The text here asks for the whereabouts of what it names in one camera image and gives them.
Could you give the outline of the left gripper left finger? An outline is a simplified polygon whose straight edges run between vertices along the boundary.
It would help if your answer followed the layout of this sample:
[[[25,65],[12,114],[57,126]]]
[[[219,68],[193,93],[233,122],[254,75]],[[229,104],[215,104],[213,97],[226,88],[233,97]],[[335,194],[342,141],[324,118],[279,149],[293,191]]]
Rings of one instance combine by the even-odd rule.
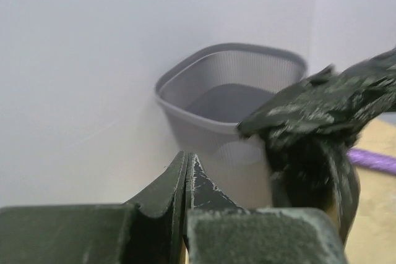
[[[188,155],[121,204],[1,209],[2,263],[183,263]]]

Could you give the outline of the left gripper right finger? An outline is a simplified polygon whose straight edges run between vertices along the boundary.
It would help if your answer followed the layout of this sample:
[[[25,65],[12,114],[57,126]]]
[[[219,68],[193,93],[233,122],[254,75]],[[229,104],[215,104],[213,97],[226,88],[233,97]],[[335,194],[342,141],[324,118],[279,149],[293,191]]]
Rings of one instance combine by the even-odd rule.
[[[192,156],[187,213],[190,263],[347,263],[344,246],[329,217],[315,208],[259,208],[231,205],[229,198]]]

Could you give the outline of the black plastic trash bag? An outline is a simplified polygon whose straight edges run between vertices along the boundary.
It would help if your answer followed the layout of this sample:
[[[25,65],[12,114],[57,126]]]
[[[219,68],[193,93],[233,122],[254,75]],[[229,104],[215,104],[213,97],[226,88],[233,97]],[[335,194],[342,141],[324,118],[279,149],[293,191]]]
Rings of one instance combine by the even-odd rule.
[[[341,73],[333,66],[278,92],[238,125],[242,139],[263,141],[275,207],[318,208],[346,241],[359,204],[348,158],[361,130],[395,111],[395,50]]]

